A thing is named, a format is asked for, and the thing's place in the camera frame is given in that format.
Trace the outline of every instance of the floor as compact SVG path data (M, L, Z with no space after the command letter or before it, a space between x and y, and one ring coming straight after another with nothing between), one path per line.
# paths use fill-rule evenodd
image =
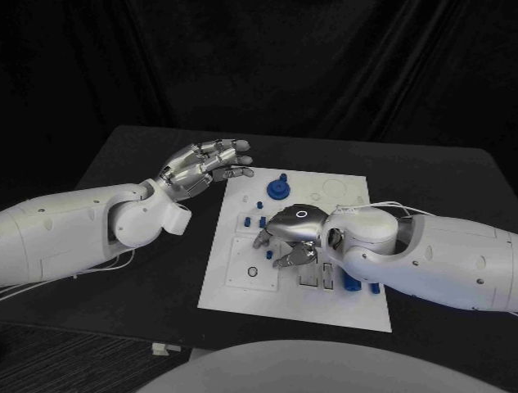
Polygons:
M0 393L135 392L191 358L191 349L155 356L145 341L2 324L0 353Z

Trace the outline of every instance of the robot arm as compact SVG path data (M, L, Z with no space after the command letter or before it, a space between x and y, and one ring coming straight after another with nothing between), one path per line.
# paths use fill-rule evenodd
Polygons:
M301 210L308 213L301 214L305 222L321 212L314 206L301 206ZM270 222L256 246L266 233L278 236L282 231L276 217ZM289 236L286 231L283 240L295 246L306 244L311 237L302 240L301 232L292 233ZM360 281L383 282L407 295L459 309L518 312L517 234L464 219L429 215L396 219L383 210L364 207L338 208L327 215L317 237L321 252ZM397 239L406 245L400 253ZM276 265L292 262L294 254ZM308 259L296 262L291 264L308 263Z
M0 211L0 287L67 277L149 244L162 228L182 235L191 211L178 203L213 181L253 176L246 141L190 145L155 179L41 196Z

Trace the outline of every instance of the table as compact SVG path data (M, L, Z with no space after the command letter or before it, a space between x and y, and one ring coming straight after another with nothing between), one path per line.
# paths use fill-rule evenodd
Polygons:
M518 233L518 200L478 149L210 133L120 126L79 189L141 183L191 142L250 141L255 166L367 176L373 201ZM506 389L518 389L518 318L435 305L392 288L393 333L198 309L224 183L185 201L182 237L164 233L122 270L64 279L0 303L0 323L92 332L218 350L253 341L341 341L426 359Z

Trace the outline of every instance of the white board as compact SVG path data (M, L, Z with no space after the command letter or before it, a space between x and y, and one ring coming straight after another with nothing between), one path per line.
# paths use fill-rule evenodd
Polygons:
M383 286L379 295L367 284L361 291L350 292L344 288L343 269L337 265L330 269L327 265L324 272L330 261L321 252L318 264L306 269L298 266L273 269L273 261L292 250L289 245L272 241L269 248L255 250L252 247L262 231L260 218L269 220L286 206L315 205L331 214L337 205L370 203L366 178L283 169L253 170L253 178L234 178L227 183L198 307L392 332ZM276 201L269 197L268 186L282 173L289 178L291 195ZM255 277L249 274L250 268L256 268L252 269ZM318 287L301 285L301 275L302 282L309 283L317 276ZM334 280L334 290L324 289L324 278L327 282Z

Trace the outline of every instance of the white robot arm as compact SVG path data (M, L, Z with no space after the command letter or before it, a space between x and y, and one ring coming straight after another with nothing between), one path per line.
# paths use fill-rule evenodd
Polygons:
M155 179L41 196L0 211L0 287L67 277L149 244L162 228L182 235L191 211L178 203L211 182L253 171L246 141L190 145Z
M361 282L459 309L518 312L518 235L498 228L431 215L397 219L374 207L338 207L327 215L294 205L270 220L255 247L270 236L295 247L276 267L309 263L318 247Z

